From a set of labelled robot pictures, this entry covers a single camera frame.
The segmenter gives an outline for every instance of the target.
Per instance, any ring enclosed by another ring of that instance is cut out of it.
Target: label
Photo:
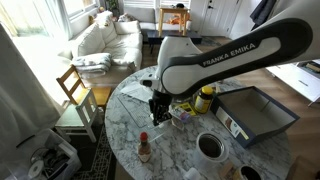
[[[241,127],[222,108],[218,108],[216,116],[233,137],[237,137],[242,131]]]
[[[210,106],[211,100],[204,100],[200,96],[197,96],[196,103],[194,105],[194,108],[199,113],[206,113],[208,111],[208,108]]]
[[[150,154],[143,154],[143,155],[140,155],[139,154],[139,158],[142,162],[147,162],[151,157],[151,153]]]

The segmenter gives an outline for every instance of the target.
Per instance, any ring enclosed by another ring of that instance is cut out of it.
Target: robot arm
[[[207,53],[201,53],[188,37],[166,37],[156,73],[141,80],[154,89],[149,101],[154,124],[170,118],[172,98],[190,97],[209,83],[263,67],[320,58],[319,7],[318,0],[296,3],[255,31]]]

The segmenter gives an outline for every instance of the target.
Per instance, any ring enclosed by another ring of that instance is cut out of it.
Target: wooden floor
[[[217,37],[216,41],[220,44],[230,42],[229,39],[220,37]],[[197,45],[197,47],[202,52],[217,48],[204,45]],[[158,51],[159,46],[155,46],[153,53],[150,54],[149,46],[146,44],[143,46],[142,68],[156,65]],[[308,99],[278,78],[273,77],[264,68],[235,76],[235,78],[246,86],[258,87],[300,116],[300,119],[286,131],[291,146],[292,159],[302,155],[320,170],[320,104],[314,103],[308,107],[310,103]]]

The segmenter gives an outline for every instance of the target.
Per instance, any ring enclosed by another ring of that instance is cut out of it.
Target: round table
[[[285,133],[244,149],[211,112],[186,124],[183,131],[171,125],[171,121],[166,121],[163,127],[154,127],[148,103],[120,90],[155,69],[155,66],[142,69],[122,81],[113,91],[106,109],[105,125],[110,146],[118,162],[134,179],[182,179],[178,167],[185,170],[194,167],[196,139],[203,131],[212,131],[224,139],[230,149],[228,159],[236,167],[249,164],[264,179],[285,179],[291,163]],[[151,92],[146,88],[143,94],[151,98]],[[142,163],[137,155],[142,131],[148,133],[152,147],[151,159],[147,163]],[[212,171],[202,173],[201,178],[219,179],[219,170],[225,163],[218,163]]]

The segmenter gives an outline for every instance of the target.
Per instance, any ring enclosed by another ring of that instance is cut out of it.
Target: hot sauce bottle
[[[140,144],[138,146],[138,156],[141,162],[148,162],[151,157],[151,146],[148,142],[148,134],[142,132],[140,134]]]

